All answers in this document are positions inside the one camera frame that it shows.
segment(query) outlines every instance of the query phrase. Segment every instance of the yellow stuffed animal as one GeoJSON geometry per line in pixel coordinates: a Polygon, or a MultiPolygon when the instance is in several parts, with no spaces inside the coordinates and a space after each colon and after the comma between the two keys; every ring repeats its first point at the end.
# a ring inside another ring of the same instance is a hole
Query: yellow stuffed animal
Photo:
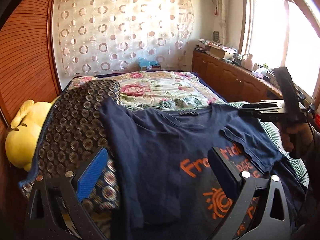
{"type": "Polygon", "coordinates": [[[7,157],[14,166],[30,171],[42,125],[56,99],[52,103],[27,100],[20,107],[5,140],[7,157]]]}

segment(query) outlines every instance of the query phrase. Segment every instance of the t-shirt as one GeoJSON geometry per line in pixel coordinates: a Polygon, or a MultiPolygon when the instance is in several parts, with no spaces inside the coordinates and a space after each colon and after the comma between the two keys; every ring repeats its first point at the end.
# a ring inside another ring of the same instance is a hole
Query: t-shirt
{"type": "MultiPolygon", "coordinates": [[[[237,113],[225,104],[132,113],[112,100],[102,103],[100,117],[109,131],[122,193],[121,211],[113,217],[114,239],[207,239],[233,202],[210,168],[211,147],[239,172],[269,177],[283,157],[257,119],[237,113]]],[[[280,171],[283,183],[283,176],[293,176],[282,166],[280,171]]],[[[245,232],[255,206],[253,199],[235,236],[245,232]]]]}

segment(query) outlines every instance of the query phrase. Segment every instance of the gray sleeve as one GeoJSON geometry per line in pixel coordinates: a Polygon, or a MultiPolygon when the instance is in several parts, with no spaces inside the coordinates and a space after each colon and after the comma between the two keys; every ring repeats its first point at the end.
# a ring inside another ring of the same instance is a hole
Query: gray sleeve
{"type": "Polygon", "coordinates": [[[305,160],[315,199],[320,201],[320,133],[314,128],[313,133],[314,140],[309,145],[303,159],[305,160]]]}

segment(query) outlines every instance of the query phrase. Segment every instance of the metal rivet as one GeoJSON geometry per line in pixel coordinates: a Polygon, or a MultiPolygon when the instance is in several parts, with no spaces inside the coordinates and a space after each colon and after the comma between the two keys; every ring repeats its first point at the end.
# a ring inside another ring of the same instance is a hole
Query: metal rivet
{"type": "Polygon", "coordinates": [[[67,171],[67,172],[66,172],[66,177],[67,177],[67,178],[70,178],[70,177],[73,176],[73,174],[74,174],[73,171],[67,171]]]}
{"type": "Polygon", "coordinates": [[[276,182],[278,182],[280,180],[279,176],[277,176],[277,175],[272,175],[271,178],[276,182]]]}
{"type": "Polygon", "coordinates": [[[38,175],[37,177],[36,177],[36,181],[41,181],[43,179],[43,176],[42,175],[38,175]]]}
{"type": "Polygon", "coordinates": [[[243,171],[243,172],[241,172],[241,175],[242,175],[242,177],[244,177],[244,178],[250,178],[250,176],[251,176],[248,171],[243,171]]]}

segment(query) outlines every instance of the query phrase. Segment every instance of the blue gripper pad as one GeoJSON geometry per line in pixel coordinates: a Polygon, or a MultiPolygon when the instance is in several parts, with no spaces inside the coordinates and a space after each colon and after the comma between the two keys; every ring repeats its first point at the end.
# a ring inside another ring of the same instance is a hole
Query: blue gripper pad
{"type": "Polygon", "coordinates": [[[101,148],[78,179],[76,195],[81,202],[88,198],[108,161],[108,151],[101,148]]]}
{"type": "Polygon", "coordinates": [[[236,200],[240,194],[241,178],[237,170],[226,160],[216,147],[208,151],[209,165],[228,198],[236,200]]]}

